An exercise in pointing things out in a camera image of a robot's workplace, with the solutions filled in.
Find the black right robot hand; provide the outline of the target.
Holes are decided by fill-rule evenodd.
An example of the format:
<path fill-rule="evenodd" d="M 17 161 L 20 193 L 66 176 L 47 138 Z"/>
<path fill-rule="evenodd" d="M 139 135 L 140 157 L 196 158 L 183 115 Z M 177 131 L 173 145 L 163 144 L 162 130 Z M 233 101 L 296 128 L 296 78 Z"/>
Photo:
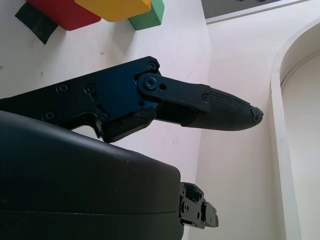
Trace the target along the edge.
<path fill-rule="evenodd" d="M 3 240 L 180 240 L 216 228 L 216 209 L 179 170 L 114 146 L 164 121 L 241 131 L 263 112 L 167 78 L 150 56 L 0 101 Z"/>

